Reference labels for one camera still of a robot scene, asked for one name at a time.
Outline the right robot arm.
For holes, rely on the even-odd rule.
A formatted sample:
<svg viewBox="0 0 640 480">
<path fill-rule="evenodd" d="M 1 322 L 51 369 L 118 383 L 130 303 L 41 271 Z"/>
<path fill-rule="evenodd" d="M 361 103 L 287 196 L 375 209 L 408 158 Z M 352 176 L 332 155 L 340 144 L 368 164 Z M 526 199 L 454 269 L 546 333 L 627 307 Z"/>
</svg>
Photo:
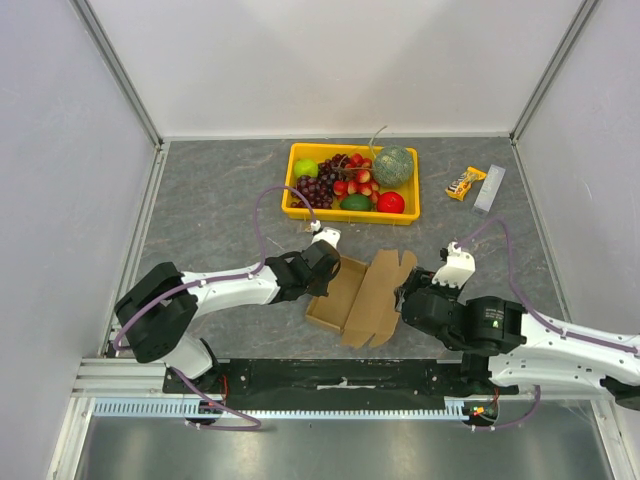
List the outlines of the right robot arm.
<svg viewBox="0 0 640 480">
<path fill-rule="evenodd" d="M 460 364 L 443 376 L 450 395 L 517 394 L 539 387 L 612 396 L 623 408 L 639 408 L 638 338 L 537 318 L 500 297 L 462 302 L 459 288 L 433 277 L 414 269 L 395 291 L 396 309 L 405 324 L 461 353 Z"/>
</svg>

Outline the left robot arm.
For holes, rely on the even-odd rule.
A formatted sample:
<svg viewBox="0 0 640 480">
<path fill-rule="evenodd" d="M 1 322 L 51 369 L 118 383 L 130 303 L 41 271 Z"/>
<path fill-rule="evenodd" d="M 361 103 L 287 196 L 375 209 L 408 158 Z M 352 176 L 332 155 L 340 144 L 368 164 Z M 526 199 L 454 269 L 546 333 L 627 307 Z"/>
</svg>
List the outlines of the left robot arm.
<svg viewBox="0 0 640 480">
<path fill-rule="evenodd" d="M 158 264 L 116 303 L 121 329 L 114 349 L 131 350 L 140 364 L 160 361 L 179 370 L 196 392 L 211 392 L 220 371 L 206 342 L 187 333 L 194 319 L 238 306 L 326 296 L 340 265 L 337 249 L 325 240 L 225 272 L 180 272 L 172 262 Z"/>
</svg>

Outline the brown cardboard box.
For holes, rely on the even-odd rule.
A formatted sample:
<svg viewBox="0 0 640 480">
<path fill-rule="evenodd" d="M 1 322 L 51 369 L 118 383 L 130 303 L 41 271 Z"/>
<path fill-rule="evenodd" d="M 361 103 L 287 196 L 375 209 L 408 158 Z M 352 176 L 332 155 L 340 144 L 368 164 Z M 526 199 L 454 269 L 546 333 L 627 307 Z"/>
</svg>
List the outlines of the brown cardboard box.
<svg viewBox="0 0 640 480">
<path fill-rule="evenodd" d="M 339 334 L 344 346 L 379 347 L 395 333 L 400 317 L 395 292 L 416 266 L 409 250 L 380 250 L 369 264 L 344 256 L 328 295 L 313 298 L 306 320 Z"/>
</svg>

